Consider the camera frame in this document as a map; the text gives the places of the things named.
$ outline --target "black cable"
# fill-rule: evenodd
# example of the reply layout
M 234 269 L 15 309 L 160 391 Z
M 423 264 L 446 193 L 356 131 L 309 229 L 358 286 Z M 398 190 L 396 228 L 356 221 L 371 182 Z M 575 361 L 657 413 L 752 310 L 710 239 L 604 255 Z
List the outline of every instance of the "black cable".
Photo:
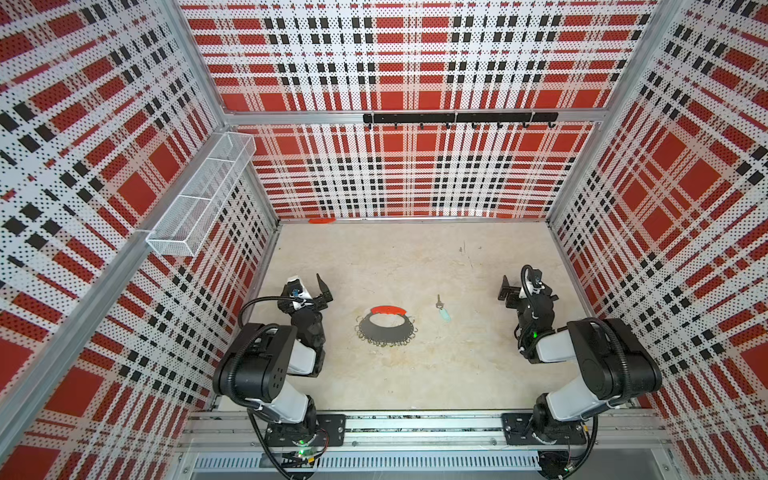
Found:
M 528 305 L 531 307 L 531 316 L 535 314 L 533 310 L 533 302 L 531 301 L 531 291 L 528 289 L 528 281 L 526 279 L 525 273 L 529 270 L 533 270 L 533 267 L 530 265 L 523 265 L 523 267 L 520 269 L 520 283 L 522 283 L 523 286 L 523 292 L 525 292 L 525 298 L 528 299 Z M 533 327 L 533 322 L 530 322 L 525 329 L 521 332 L 520 336 L 518 338 L 518 352 L 523 353 L 528 348 L 523 348 L 523 342 L 525 341 L 525 337 L 528 336 L 528 334 L 531 332 L 531 328 Z
M 256 432 L 256 437 L 259 439 L 259 443 L 261 444 L 262 450 L 264 450 L 264 453 L 266 453 L 267 458 L 272 462 L 272 465 L 275 465 L 275 469 L 285 478 L 286 480 L 294 480 L 293 476 L 288 475 L 288 472 L 285 471 L 283 466 L 277 461 L 277 458 L 275 458 L 275 455 L 270 450 L 270 447 L 266 445 L 266 442 L 264 441 L 264 436 L 261 434 L 261 430 L 259 429 L 259 426 L 256 424 L 256 417 L 253 415 L 253 409 L 248 408 L 246 411 L 248 413 L 248 419 L 250 420 L 251 426 L 253 426 L 253 431 Z
M 619 363 L 621 364 L 621 376 L 622 376 L 624 385 L 621 390 L 621 397 L 619 397 L 619 399 L 617 399 L 616 403 L 614 404 L 611 404 L 611 401 L 608 400 L 608 406 L 612 407 L 612 406 L 620 405 L 626 402 L 627 400 L 629 400 L 629 397 L 632 392 L 631 374 L 629 372 L 629 363 L 627 362 L 627 356 L 624 354 L 624 347 L 621 346 L 621 342 L 619 342 L 619 339 L 616 336 L 616 332 L 614 332 L 614 330 L 610 328 L 606 322 L 598 318 L 595 318 L 593 316 L 588 317 L 586 320 L 589 320 L 590 322 L 599 326 L 603 330 L 603 332 L 605 333 L 605 336 L 608 337 L 608 340 L 611 342 L 611 345 L 614 347 L 616 356 L 619 357 Z
M 237 314 L 237 325 L 242 329 L 243 328 L 243 314 L 245 313 L 245 309 L 248 308 L 251 305 L 255 305 L 259 302 L 266 302 L 267 300 L 288 300 L 290 302 L 296 302 L 296 303 L 302 303 L 307 302 L 312 305 L 315 304 L 313 300 L 308 300 L 306 298 L 296 298 L 292 296 L 260 296 L 259 298 L 254 298 L 251 300 L 248 300 L 243 304 L 243 306 L 240 308 L 240 312 Z
M 581 466 L 587 461 L 587 458 L 589 458 L 589 454 L 592 453 L 592 449 L 594 449 L 594 444 L 598 439 L 598 416 L 597 415 L 592 417 L 591 435 L 589 433 L 585 433 L 585 435 L 587 436 L 587 448 L 584 450 L 584 453 L 582 453 L 578 457 L 573 457 L 573 459 L 576 459 L 577 461 L 576 461 L 576 465 L 574 465 L 574 467 L 570 471 L 565 472 L 562 475 L 558 475 L 555 478 L 549 478 L 542 470 L 538 471 L 539 475 L 546 478 L 547 480 L 558 480 L 558 479 L 565 480 L 566 478 L 570 477 L 571 475 L 576 473 L 578 469 L 581 468 Z

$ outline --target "red square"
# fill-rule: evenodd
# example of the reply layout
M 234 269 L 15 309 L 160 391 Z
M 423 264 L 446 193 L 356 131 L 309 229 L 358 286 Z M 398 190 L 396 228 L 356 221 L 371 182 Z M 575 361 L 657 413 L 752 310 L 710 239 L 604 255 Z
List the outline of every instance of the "red square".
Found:
M 768 387 L 768 343 L 742 352 L 741 356 L 763 385 Z
M 280 152 L 283 155 L 298 155 L 300 153 L 299 144 L 295 137 L 278 137 L 277 146 L 280 147 Z
M 381 93 L 383 110 L 402 110 L 401 91 L 383 91 Z
M 599 90 L 579 90 L 571 108 L 593 108 L 599 95 Z
M 538 98 L 536 98 L 536 108 L 555 108 L 560 101 L 560 95 L 562 90 L 542 90 L 538 92 Z
M 155 192 L 149 188 L 147 182 L 144 181 L 137 173 L 131 175 L 128 180 L 118 188 L 118 193 L 123 196 L 140 215 L 146 212 L 150 205 L 157 198 Z
M 7 61 L 34 47 L 23 33 L 0 39 L 0 61 Z
M 435 151 L 436 148 L 437 148 L 437 134 L 418 133 L 416 135 L 417 151 Z
M 685 150 L 685 144 L 679 138 L 668 134 L 656 149 L 652 157 L 660 167 L 667 170 Z
M 422 91 L 419 93 L 419 110 L 439 110 L 441 91 Z
M 448 43 L 448 34 L 422 33 L 422 43 Z
M 603 34 L 603 41 L 623 41 L 629 37 L 629 30 L 608 30 Z
M 672 220 L 664 213 L 661 207 L 656 207 L 656 210 L 648 216 L 643 222 L 643 227 L 648 232 L 651 238 L 658 241 L 664 232 L 672 226 Z
M 552 151 L 571 151 L 577 139 L 578 134 L 559 134 Z
M 0 339 L 0 351 L 2 351 L 2 362 L 0 362 L 0 391 L 2 391 L 21 369 L 32 351 L 5 339 Z
M 0 470 L 8 480 L 42 480 L 58 457 L 58 450 L 18 445 Z
M 728 147 L 721 144 L 719 141 L 715 141 L 710 145 L 710 152 L 717 155 L 719 159 L 729 165 L 733 165 L 739 160 L 738 155 L 732 152 Z
M 174 158 L 174 155 L 168 150 L 166 144 L 161 144 L 152 154 L 149 156 L 149 161 L 152 162 L 157 171 L 166 181 L 169 181 L 179 171 L 179 163 Z
M 376 43 L 402 43 L 402 33 L 379 33 Z
M 519 151 L 537 151 L 541 141 L 544 140 L 544 134 L 525 134 L 520 141 Z
M 688 171 L 678 184 L 691 198 L 698 200 L 720 178 L 720 174 L 710 165 L 699 160 Z
M 286 111 L 286 102 L 283 94 L 259 94 L 265 111 Z
M 645 191 L 640 182 L 635 180 L 621 197 L 624 198 L 624 202 L 634 212 L 637 209 L 637 206 L 645 200 L 646 195 L 648 195 L 648 192 Z
M 57 37 L 64 37 L 71 34 L 73 31 L 83 28 L 83 22 L 78 17 L 78 14 L 71 13 L 63 17 L 56 18 L 48 22 L 48 26 L 56 34 Z
M 228 110 L 250 111 L 248 102 L 245 101 L 245 95 L 243 94 L 221 94 L 221 100 L 223 100 L 224 107 Z
M 402 152 L 402 134 L 384 132 L 384 151 Z
M 103 381 L 100 376 L 73 366 L 45 404 L 45 409 L 82 417 Z

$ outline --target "ventilation grille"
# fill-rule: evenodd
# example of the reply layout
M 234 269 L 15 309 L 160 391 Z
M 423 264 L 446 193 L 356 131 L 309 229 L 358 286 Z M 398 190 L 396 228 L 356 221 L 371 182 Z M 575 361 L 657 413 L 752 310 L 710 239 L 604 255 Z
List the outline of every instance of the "ventilation grille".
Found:
M 262 454 L 201 454 L 197 472 L 258 472 L 272 465 Z M 535 450 L 503 452 L 328 452 L 317 462 L 324 472 L 539 470 Z M 289 472 L 299 471 L 288 468 Z

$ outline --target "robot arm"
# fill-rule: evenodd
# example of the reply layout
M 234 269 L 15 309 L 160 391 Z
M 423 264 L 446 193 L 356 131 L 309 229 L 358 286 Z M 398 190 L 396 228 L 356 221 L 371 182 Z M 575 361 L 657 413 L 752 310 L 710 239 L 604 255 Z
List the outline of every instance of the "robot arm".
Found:
M 506 276 L 499 299 L 518 313 L 518 350 L 530 363 L 576 360 L 579 376 L 555 392 L 538 397 L 531 427 L 537 439 L 556 442 L 573 435 L 582 421 L 661 387 L 661 371 L 620 319 L 587 318 L 555 332 L 551 289 L 541 271 L 521 272 L 523 287 Z

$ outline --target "perforated panel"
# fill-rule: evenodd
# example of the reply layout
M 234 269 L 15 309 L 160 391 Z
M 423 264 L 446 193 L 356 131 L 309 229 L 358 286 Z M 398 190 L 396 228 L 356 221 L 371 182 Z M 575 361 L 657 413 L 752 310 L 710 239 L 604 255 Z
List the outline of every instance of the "perforated panel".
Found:
M 239 180 L 199 255 L 151 254 L 0 478 L 163 478 L 188 412 L 209 406 L 268 239 Z
M 698 478 L 765 478 L 768 6 L 686 2 L 557 232 Z
M 283 218 L 544 218 L 591 124 L 242 127 Z
M 0 10 L 0 395 L 211 130 L 153 2 L 8 5 Z
M 657 2 L 181 0 L 232 111 L 592 108 Z

